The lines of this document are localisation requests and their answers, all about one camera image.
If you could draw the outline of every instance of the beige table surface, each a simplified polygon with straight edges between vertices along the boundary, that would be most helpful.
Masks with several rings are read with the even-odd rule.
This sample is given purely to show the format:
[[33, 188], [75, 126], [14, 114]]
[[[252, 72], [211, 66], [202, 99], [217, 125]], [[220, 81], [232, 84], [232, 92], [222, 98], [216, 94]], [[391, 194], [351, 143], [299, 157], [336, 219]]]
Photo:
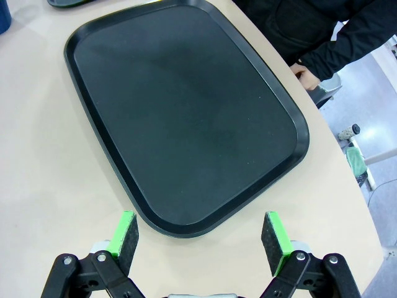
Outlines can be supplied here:
[[[59, 10], [9, 0], [0, 35], [0, 297], [38, 297], [60, 253], [83, 258], [112, 237], [131, 209], [66, 69], [63, 47], [83, 23], [143, 0], [103, 0]], [[343, 254], [363, 291], [382, 262], [365, 201], [327, 124], [286, 64], [230, 0], [212, 0], [263, 57], [304, 113], [306, 158], [210, 233], [174, 239], [138, 219], [130, 277], [147, 297], [235, 292], [259, 297], [270, 282], [260, 240], [265, 211], [313, 253]], [[107, 297], [105, 292], [93, 297]], [[309, 297], [298, 291], [294, 297]]]

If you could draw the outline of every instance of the floor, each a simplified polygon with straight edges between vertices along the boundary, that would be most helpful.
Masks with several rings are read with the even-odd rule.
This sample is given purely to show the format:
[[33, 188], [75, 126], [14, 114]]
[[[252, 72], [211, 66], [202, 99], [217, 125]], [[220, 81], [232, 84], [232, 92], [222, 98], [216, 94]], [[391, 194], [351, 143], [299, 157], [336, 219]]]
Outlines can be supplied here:
[[[356, 140], [366, 157], [397, 147], [397, 76], [390, 73], [390, 70], [397, 71], [397, 60], [384, 57], [380, 52], [369, 54], [341, 70], [342, 89], [320, 110], [334, 135], [354, 123], [360, 126], [361, 133]], [[363, 298], [395, 298], [397, 156], [371, 165], [370, 170], [378, 188], [372, 192], [363, 185], [362, 191], [384, 247], [385, 260]]]

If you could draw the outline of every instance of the screw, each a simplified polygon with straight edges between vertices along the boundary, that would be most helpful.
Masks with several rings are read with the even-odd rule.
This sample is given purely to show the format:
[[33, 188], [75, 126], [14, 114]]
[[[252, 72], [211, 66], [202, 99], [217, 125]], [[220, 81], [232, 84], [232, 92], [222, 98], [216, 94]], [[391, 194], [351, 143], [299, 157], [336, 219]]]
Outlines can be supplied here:
[[65, 259], [63, 259], [63, 263], [65, 265], [69, 265], [70, 263], [72, 263], [72, 258], [70, 256], [67, 256]]
[[298, 261], [303, 261], [304, 259], [306, 259], [305, 254], [304, 253], [298, 253], [297, 254], [297, 259], [298, 259]]
[[337, 258], [336, 258], [335, 256], [330, 256], [330, 257], [329, 257], [329, 262], [330, 262], [331, 264], [336, 264], [336, 263], [337, 263]]
[[101, 253], [101, 254], [97, 257], [97, 260], [100, 261], [100, 262], [103, 262], [103, 261], [106, 260], [106, 256], [105, 256], [103, 253]]

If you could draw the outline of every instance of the hand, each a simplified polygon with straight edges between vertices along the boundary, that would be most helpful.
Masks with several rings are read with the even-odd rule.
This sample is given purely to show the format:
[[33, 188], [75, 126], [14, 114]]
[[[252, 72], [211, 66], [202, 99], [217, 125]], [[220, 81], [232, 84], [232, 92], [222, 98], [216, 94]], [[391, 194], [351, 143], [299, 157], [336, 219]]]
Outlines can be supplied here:
[[320, 80], [307, 67], [295, 63], [290, 68], [306, 90], [314, 90], [320, 83]]

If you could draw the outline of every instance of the silver part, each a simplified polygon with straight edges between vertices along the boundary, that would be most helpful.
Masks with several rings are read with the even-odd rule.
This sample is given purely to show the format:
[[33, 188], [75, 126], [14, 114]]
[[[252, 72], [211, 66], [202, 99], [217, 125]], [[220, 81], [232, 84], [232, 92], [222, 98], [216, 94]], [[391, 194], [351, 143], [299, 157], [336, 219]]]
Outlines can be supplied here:
[[96, 242], [91, 248], [90, 253], [96, 253], [97, 251], [100, 250], [106, 250], [106, 248], [109, 246], [110, 240], [104, 240], [101, 242]]
[[72, 258], [70, 256], [67, 256], [64, 260], [63, 263], [65, 265], [69, 265], [70, 263], [72, 263]]
[[306, 259], [305, 254], [304, 253], [298, 253], [297, 254], [297, 259], [299, 261], [303, 261], [304, 259]]
[[330, 262], [331, 264], [336, 264], [336, 263], [337, 263], [337, 258], [336, 258], [335, 256], [330, 256], [330, 257], [329, 257], [329, 262]]
[[103, 262], [103, 261], [106, 260], [106, 256], [105, 256], [103, 253], [101, 253], [101, 254], [97, 257], [97, 260], [100, 261], [100, 262]]
[[168, 298], [237, 298], [236, 294], [217, 294], [210, 296], [195, 296], [195, 295], [177, 295], [171, 294], [168, 295]]
[[303, 250], [305, 253], [312, 253], [312, 250], [310, 249], [309, 245], [307, 245], [305, 242], [291, 240], [291, 244], [293, 250]]

